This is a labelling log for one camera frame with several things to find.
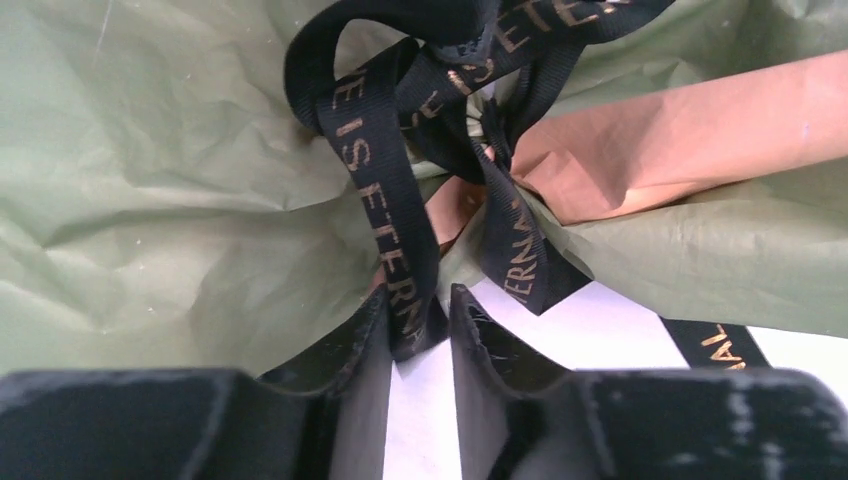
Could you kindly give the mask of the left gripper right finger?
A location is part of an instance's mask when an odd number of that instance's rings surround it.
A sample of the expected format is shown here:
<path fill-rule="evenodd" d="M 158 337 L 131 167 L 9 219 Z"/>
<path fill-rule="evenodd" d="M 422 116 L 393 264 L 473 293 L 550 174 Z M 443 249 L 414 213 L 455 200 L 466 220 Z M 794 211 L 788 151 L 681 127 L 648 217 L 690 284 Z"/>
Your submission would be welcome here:
<path fill-rule="evenodd" d="M 574 372 L 451 290 L 466 479 L 843 479 L 847 413 L 799 371 Z"/>

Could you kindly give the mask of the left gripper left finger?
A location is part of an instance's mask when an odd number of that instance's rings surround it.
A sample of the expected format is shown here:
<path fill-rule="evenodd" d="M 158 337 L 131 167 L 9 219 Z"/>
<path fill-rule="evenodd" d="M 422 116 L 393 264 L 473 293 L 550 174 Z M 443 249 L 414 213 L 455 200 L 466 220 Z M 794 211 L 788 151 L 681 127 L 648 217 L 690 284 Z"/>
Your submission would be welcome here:
<path fill-rule="evenodd" d="M 1 381 L 5 479 L 378 479 L 387 294 L 253 377 L 231 368 L 41 370 Z"/>

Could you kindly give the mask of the orange wrapping paper sheet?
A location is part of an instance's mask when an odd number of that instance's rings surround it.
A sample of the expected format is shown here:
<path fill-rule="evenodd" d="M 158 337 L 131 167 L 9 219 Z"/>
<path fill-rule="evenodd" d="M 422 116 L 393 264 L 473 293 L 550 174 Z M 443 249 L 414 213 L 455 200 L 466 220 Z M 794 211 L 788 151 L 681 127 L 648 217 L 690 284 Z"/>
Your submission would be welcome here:
<path fill-rule="evenodd" d="M 376 251 L 301 141 L 283 51 L 311 1 L 1 5 L 1 367 L 266 370 L 361 302 Z M 830 160 L 554 243 L 685 319 L 847 333 L 847 164 Z"/>

